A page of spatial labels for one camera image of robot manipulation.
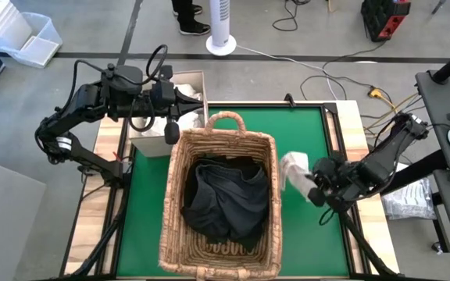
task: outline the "black garment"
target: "black garment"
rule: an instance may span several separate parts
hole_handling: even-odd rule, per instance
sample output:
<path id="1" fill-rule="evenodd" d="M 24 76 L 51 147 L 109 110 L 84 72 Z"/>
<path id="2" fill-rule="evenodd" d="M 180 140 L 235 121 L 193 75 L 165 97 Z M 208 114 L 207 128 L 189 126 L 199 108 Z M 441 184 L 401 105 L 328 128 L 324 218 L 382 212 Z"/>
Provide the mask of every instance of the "black garment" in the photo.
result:
<path id="1" fill-rule="evenodd" d="M 268 209 L 269 179 L 252 158 L 199 158 L 189 169 L 182 215 L 209 243 L 230 239 L 252 250 Z"/>
<path id="2" fill-rule="evenodd" d="M 178 13 L 178 23 L 180 26 L 194 24 L 194 9 L 192 0 L 171 0 L 173 11 Z"/>

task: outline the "wicker basket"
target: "wicker basket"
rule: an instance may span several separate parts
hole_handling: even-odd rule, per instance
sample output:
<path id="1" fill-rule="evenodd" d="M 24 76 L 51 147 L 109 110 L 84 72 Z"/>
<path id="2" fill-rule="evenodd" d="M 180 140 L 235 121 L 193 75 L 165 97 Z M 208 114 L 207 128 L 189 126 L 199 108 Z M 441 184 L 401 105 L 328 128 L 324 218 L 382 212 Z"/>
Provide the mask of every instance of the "wicker basket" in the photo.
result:
<path id="1" fill-rule="evenodd" d="M 238 130 L 214 130 L 215 121 L 232 118 Z M 184 184 L 191 164 L 204 153 L 230 157 L 252 156 L 265 164 L 270 176 L 268 226 L 255 249 L 247 252 L 240 244 L 211 245 L 205 236 L 185 224 L 180 214 Z M 213 115 L 204 129 L 181 133 L 171 152 L 164 216 L 159 245 L 159 265 L 168 272 L 196 279 L 274 279 L 280 271 L 282 227 L 280 224 L 280 189 L 275 140 L 267 134 L 248 132 L 235 112 Z"/>

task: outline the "concrete floor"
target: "concrete floor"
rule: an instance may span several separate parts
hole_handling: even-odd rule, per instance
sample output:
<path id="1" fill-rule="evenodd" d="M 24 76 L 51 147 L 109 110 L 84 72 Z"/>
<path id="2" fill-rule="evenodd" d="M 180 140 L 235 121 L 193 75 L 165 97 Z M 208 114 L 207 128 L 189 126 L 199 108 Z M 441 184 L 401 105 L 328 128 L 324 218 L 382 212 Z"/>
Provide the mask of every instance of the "concrete floor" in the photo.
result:
<path id="1" fill-rule="evenodd" d="M 13 2 L 22 12 L 39 12 L 53 19 L 64 41 L 60 50 L 63 54 L 89 53 L 85 56 L 98 66 L 116 63 L 117 59 L 94 59 L 105 53 L 126 55 L 121 54 L 121 49 L 137 4 L 135 0 Z M 205 13 L 198 20 L 209 22 L 207 1 L 195 2 L 205 7 Z M 432 62 L 435 58 L 450 57 L 450 0 L 432 17 L 430 12 L 436 3 L 437 0 L 414 2 L 411 14 L 392 40 L 365 56 L 423 57 L 432 58 Z M 359 15 L 360 2 L 334 0 L 333 5 L 337 11 L 331 14 L 327 13 L 326 2 L 322 0 L 301 6 L 297 18 L 299 30 L 285 33 L 270 26 L 274 20 L 286 16 L 282 1 L 233 0 L 231 32 L 238 44 L 275 55 L 339 56 L 376 46 L 365 37 Z M 172 54 L 207 54 L 206 37 L 180 36 L 170 10 L 169 0 L 143 1 L 132 42 L 125 46 L 129 54 L 147 54 L 159 44 L 169 45 Z M 242 49 L 235 53 L 252 54 Z M 15 279 L 45 279 L 59 273 L 81 184 L 73 163 L 48 164 L 36 147 L 32 133 L 41 119 L 52 113 L 54 106 L 65 102 L 73 59 L 53 59 L 46 69 L 21 66 L 11 59 L 5 59 L 5 63 L 8 68 L 0 77 L 0 127 L 5 128 L 0 130 L 0 165 L 48 185 Z M 126 61 L 128 65 L 142 68 L 145 63 L 145 60 Z M 302 99 L 299 84 L 307 76 L 320 74 L 291 62 L 175 60 L 168 63 L 176 71 L 204 70 L 210 100 L 279 100 L 286 93 Z M 307 63 L 322 66 L 320 62 Z M 327 69 L 335 76 L 350 76 L 382 87 L 398 102 L 416 92 L 416 73 L 439 67 L 435 64 L 338 62 L 331 63 Z M 87 68 L 81 68 L 79 73 L 79 84 L 98 79 L 98 74 Z M 348 98 L 358 101 L 362 114 L 379 115 L 388 110 L 381 101 L 369 99 L 366 88 L 342 83 Z M 332 99 L 324 79 L 310 80 L 303 88 L 308 99 Z M 338 86 L 333 84 L 333 88 L 343 98 Z M 428 120 L 424 109 L 415 113 Z M 371 121 L 364 119 L 363 123 L 369 125 Z M 74 132 L 83 146 L 92 148 L 97 130 L 98 124 L 87 124 Z M 414 144 L 405 155 L 416 161 L 437 149 L 438 143 L 432 134 Z M 450 254 L 438 256 L 430 249 L 436 240 L 431 221 L 400 220 L 389 222 L 389 226 L 402 273 L 450 280 Z"/>

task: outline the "cardboard box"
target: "cardboard box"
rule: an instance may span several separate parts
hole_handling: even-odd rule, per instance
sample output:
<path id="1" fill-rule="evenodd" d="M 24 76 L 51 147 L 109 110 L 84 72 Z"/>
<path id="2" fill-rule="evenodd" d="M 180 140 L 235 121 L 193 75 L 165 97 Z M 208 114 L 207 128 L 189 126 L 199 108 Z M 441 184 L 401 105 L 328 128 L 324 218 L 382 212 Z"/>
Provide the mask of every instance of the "cardboard box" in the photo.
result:
<path id="1" fill-rule="evenodd" d="M 174 73 L 171 82 L 175 84 L 190 84 L 196 93 L 202 93 L 203 107 L 196 110 L 199 114 L 199 119 L 204 126 L 208 122 L 208 101 L 206 99 L 205 87 L 204 87 L 204 73 L 202 71 L 185 71 Z M 148 90 L 152 85 L 144 85 L 144 90 Z M 134 121 L 137 123 L 145 124 L 145 119 Z M 169 145 L 165 142 L 164 136 L 157 137 L 145 137 L 141 133 L 133 130 L 129 126 L 129 138 L 131 143 L 145 156 L 145 157 L 160 157 L 171 154 L 173 145 Z"/>

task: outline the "green mat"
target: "green mat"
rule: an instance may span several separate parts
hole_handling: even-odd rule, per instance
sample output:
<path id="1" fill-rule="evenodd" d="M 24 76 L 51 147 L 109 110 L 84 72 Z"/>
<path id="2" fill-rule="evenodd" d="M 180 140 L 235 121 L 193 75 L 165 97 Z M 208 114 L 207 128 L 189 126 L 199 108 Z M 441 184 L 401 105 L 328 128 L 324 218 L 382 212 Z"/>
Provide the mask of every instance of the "green mat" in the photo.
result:
<path id="1" fill-rule="evenodd" d="M 327 157 L 319 108 L 221 108 L 239 113 L 246 128 L 270 134 L 280 157 L 289 151 L 309 155 L 310 166 Z M 211 108 L 209 114 L 218 112 Z M 233 120 L 216 128 L 236 129 Z M 146 158 L 136 153 L 118 276 L 175 276 L 158 267 L 159 235 L 170 158 Z M 325 226 L 325 208 L 307 203 L 291 185 L 282 194 L 283 254 L 281 276 L 347 276 L 348 268 L 338 218 Z"/>

